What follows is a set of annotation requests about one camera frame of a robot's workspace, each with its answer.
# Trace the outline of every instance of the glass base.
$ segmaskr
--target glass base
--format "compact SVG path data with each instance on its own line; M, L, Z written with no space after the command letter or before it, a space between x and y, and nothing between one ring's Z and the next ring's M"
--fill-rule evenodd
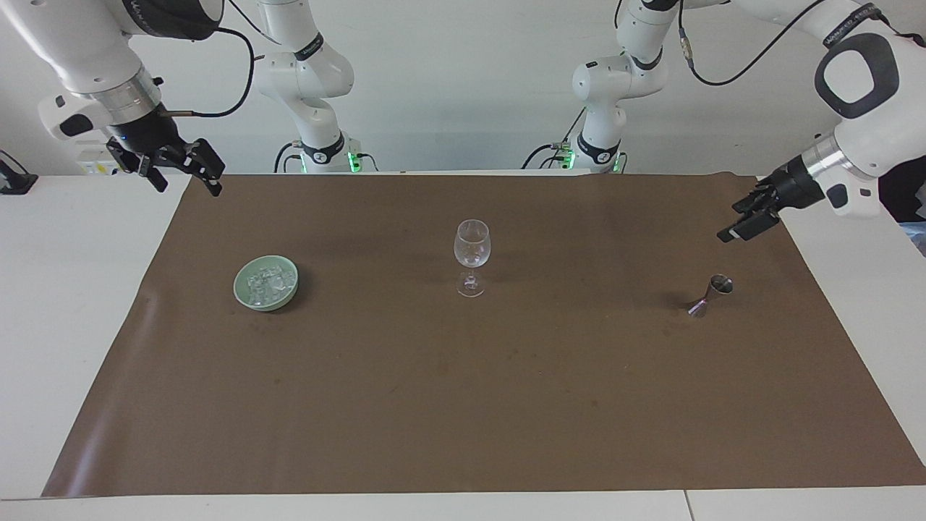
M485 293L485 286L476 272L463 272L457 279L457 293L467 299L474 299Z

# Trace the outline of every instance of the green bowl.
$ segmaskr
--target green bowl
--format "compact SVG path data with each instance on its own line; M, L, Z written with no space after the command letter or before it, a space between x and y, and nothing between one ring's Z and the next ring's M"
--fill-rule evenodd
M286 292L285 295L276 302L271 302L269 304L263 304L260 306L253 306L248 304L251 301L251 288L247 285L247 279L251 278L252 275L260 273L261 270L273 266L274 264L280 265L284 270L292 270L295 273L295 286L293 289ZM258 259L251 260L238 272L234 277L234 297L241 302L241 305L246 308L250 308L254 311L276 311L279 308L282 308L286 304L289 304L290 300L295 296L296 290L299 289L299 270L295 267L293 262L285 257L279 255L268 255L266 257L260 257Z

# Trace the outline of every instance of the white wall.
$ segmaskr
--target white wall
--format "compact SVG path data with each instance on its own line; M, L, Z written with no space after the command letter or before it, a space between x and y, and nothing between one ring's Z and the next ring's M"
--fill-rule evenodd
M239 0L257 17L249 0ZM922 0L880 0L904 32L926 33ZM316 21L357 71L353 93L333 100L342 126L387 170L517 168L528 152L558 140L578 110L574 68L614 54L613 4L588 0L316 0ZM725 78L780 29L735 6L685 16L701 72ZM226 26L272 45L230 7ZM222 110L246 73L241 42L217 34L190 43L137 37L132 47L163 76L171 109ZM59 87L52 71L0 19L0 146L38 173L78 173L73 144L41 128L35 105ZM734 85L697 83L674 32L666 45L669 87L627 101L624 145L631 172L760 174L807 147L837 119L817 98L819 42L796 33ZM257 91L224 120L182 120L187 140L206 137L229 172L265 172L277 149L296 137L282 110Z

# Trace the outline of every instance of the wine glass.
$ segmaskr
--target wine glass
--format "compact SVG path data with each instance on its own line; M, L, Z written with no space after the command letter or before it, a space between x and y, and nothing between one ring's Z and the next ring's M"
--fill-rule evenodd
M457 279L457 291L464 297L478 297L485 291L482 279L476 274L476 268L489 261L492 253L492 239L489 227L477 219L467 219L457 228L457 240L454 241L454 255L457 261L469 268Z

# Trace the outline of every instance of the green led light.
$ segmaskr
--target green led light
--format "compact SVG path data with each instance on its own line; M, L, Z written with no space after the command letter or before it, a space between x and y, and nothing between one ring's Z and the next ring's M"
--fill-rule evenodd
M363 170L363 166L358 160L357 154L353 152L347 152L347 160L350 161L350 171L357 173Z
M627 164L627 154L623 152L618 154L618 160L614 161L614 172L621 173L624 170L624 165Z

